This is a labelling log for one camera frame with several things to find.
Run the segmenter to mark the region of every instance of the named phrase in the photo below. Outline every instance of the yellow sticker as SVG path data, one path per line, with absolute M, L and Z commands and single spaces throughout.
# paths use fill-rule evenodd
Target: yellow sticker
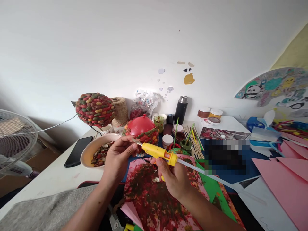
M 185 78 L 184 78 L 185 85 L 192 84 L 195 81 L 196 80 L 193 78 L 193 74 L 192 73 L 185 75 Z

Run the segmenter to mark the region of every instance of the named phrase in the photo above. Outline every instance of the jute twine roll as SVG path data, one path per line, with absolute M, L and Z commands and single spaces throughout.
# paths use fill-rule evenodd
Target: jute twine roll
M 127 124 L 128 111 L 126 106 L 126 100 L 123 97 L 111 98 L 115 106 L 115 118 L 112 120 L 112 124 L 115 127 L 123 127 Z

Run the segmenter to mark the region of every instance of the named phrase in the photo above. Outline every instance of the black water bottle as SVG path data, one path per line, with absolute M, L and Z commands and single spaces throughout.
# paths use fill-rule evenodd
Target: black water bottle
M 175 117 L 174 117 L 174 124 L 176 124 L 177 118 L 179 118 L 179 125 L 183 124 L 187 105 L 188 105 L 187 96 L 181 96 L 179 101 L 177 102 L 177 107 L 176 107 Z

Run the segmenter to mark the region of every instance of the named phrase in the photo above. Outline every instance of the pink cardstock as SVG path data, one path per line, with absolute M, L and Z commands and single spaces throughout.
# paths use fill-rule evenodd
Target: pink cardstock
M 287 145 L 289 145 L 295 152 L 300 154 L 302 157 L 304 157 L 305 159 L 308 159 L 308 149 L 307 148 L 297 145 L 288 140 L 284 140 L 284 142 L 286 142 Z
M 308 182 L 280 162 L 252 160 L 298 230 L 306 231 Z
M 139 228 L 143 229 L 141 220 L 137 214 L 136 208 L 133 202 L 126 202 L 122 205 L 121 210 L 125 213 Z
M 294 151 L 287 142 L 291 142 L 288 140 L 284 140 L 281 147 L 282 150 L 282 154 L 286 157 L 286 158 L 294 158 L 294 159 L 305 159 L 304 157 L 302 157 L 300 154 L 298 154 L 296 151 Z
M 308 160 L 277 157 L 288 169 L 308 181 Z
M 285 133 L 285 132 L 281 132 L 281 135 L 284 136 L 284 137 L 287 137 L 287 138 L 289 138 L 291 140 L 294 140 L 296 142 L 299 142 L 299 143 L 301 143 L 303 145 L 306 145 L 308 147 L 308 140 L 305 140 L 303 138 L 300 138 L 298 136 L 294 136 L 294 135 L 291 135 L 291 134 Z

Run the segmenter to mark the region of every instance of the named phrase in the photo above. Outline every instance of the beans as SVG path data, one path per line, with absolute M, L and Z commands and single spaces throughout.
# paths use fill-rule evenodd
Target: beans
M 109 143 L 103 144 L 97 149 L 97 151 L 93 154 L 93 160 L 91 161 L 91 164 L 93 164 L 94 167 L 102 166 L 105 164 L 107 152 L 113 144 L 114 141 L 111 141 Z

